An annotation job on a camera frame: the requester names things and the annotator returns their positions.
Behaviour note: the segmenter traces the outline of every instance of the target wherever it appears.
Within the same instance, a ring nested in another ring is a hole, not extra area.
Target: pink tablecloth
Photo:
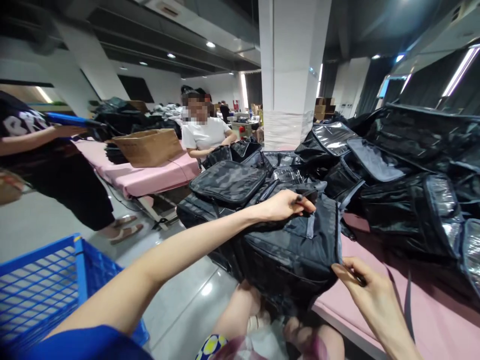
[[[356,221],[356,227],[368,228],[366,221]],[[393,256],[384,264],[384,253],[369,242],[369,250],[342,235],[343,256],[357,256],[375,271],[390,271],[402,306],[407,289],[407,265]],[[480,314],[458,303],[423,279],[412,269],[411,317],[413,333],[420,353],[427,359],[478,359],[480,341]],[[346,287],[340,281],[320,296],[314,310],[332,323],[350,340],[375,358],[381,357],[381,346],[370,331]]]
[[[159,167],[136,168],[129,163],[115,165],[110,162],[102,142],[81,140],[75,145],[98,174],[121,190],[125,197],[142,197],[175,189],[188,184],[199,174],[197,160],[186,152]]]

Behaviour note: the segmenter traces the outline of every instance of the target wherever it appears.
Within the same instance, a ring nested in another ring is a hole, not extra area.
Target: blue crate
[[[122,268],[80,234],[0,265],[0,341],[13,354],[48,335]],[[149,339],[140,321],[132,339]]]

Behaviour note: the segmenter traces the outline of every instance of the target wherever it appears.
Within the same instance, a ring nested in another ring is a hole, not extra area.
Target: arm
[[[206,157],[208,154],[210,154],[214,149],[215,149],[214,147],[211,147],[207,150],[197,150],[196,148],[195,149],[187,148],[186,152],[193,159],[201,159],[201,158]]]
[[[422,360],[422,355],[410,336],[390,279],[374,272],[356,257],[344,257],[343,264],[363,275],[367,282],[366,287],[361,287],[343,266],[332,265],[333,271],[347,287],[388,356],[393,360]]]
[[[56,138],[67,138],[84,132],[84,128],[76,126],[52,126],[27,135],[0,137],[0,156],[24,153]]]
[[[279,221],[303,210],[315,211],[306,199],[291,206],[296,198],[296,193],[283,190],[261,204],[169,237],[114,277],[47,337],[99,325],[130,335],[165,282],[231,237],[261,221]]]
[[[237,141],[237,135],[234,134],[234,132],[228,128],[228,130],[225,131],[225,140],[221,142],[222,145],[230,145],[231,143],[234,143]]]

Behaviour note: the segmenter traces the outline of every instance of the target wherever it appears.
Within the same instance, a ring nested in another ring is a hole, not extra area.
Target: floor
[[[133,211],[111,198],[114,215]],[[136,204],[123,200],[131,209]],[[123,267],[148,249],[181,231],[178,222],[168,230],[151,230],[153,222],[137,213],[144,229],[134,237],[111,246],[107,240],[82,225],[55,200],[30,192],[11,204],[0,206],[0,263],[33,251],[72,233],[81,233],[91,244]],[[227,306],[237,282],[204,257],[168,281],[153,298],[143,320],[150,334],[145,349],[154,359],[194,359]],[[267,359],[288,359],[280,325],[253,336],[257,352]]]

